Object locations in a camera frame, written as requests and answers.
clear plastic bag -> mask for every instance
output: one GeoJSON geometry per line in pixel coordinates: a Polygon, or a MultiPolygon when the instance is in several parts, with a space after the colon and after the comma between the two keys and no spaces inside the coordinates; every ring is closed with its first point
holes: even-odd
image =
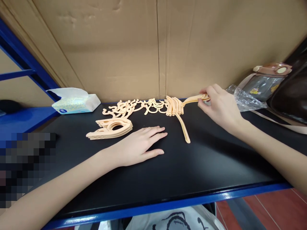
{"type": "Polygon", "coordinates": [[[226,91],[234,95],[240,112],[267,108],[266,103],[260,102],[236,85],[229,86],[226,91]]]}

red floor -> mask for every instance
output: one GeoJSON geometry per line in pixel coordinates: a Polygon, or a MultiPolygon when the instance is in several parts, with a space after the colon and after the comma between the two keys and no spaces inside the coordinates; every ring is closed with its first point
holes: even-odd
{"type": "MultiPolygon", "coordinates": [[[[296,189],[243,198],[267,230],[306,230],[307,196],[296,189]]],[[[226,201],[217,202],[217,217],[226,230],[241,229],[226,201]]]]}

left hand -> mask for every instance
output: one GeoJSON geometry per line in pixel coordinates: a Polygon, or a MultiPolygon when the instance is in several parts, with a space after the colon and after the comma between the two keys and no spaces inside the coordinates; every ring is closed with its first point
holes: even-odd
{"type": "Polygon", "coordinates": [[[146,152],[154,143],[167,135],[167,133],[160,133],[164,130],[164,127],[160,128],[159,126],[142,128],[102,151],[107,150],[108,157],[112,159],[115,167],[129,166],[146,161],[164,154],[162,149],[146,152]]]}

cardboard wall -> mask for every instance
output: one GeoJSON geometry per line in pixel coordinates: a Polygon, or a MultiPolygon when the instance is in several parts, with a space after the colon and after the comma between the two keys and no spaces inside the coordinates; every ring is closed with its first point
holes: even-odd
{"type": "MultiPolygon", "coordinates": [[[[0,50],[0,74],[20,71],[20,68],[0,50]]],[[[0,100],[9,99],[24,107],[51,106],[54,101],[28,76],[0,81],[0,100]]]]}
{"type": "Polygon", "coordinates": [[[227,87],[307,34],[304,0],[0,0],[1,17],[62,87],[103,102],[227,87]]]}
{"type": "Polygon", "coordinates": [[[214,83],[226,88],[256,65],[283,61],[307,34],[305,1],[158,2],[160,76],[166,94],[178,98],[214,83]]]}

tissue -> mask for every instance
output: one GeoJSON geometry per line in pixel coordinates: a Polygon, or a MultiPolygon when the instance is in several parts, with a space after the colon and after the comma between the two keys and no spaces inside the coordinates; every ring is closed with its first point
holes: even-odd
{"type": "Polygon", "coordinates": [[[47,91],[61,97],[59,101],[52,104],[52,107],[60,114],[93,112],[101,103],[96,94],[88,94],[79,88],[57,88],[47,91]]]}

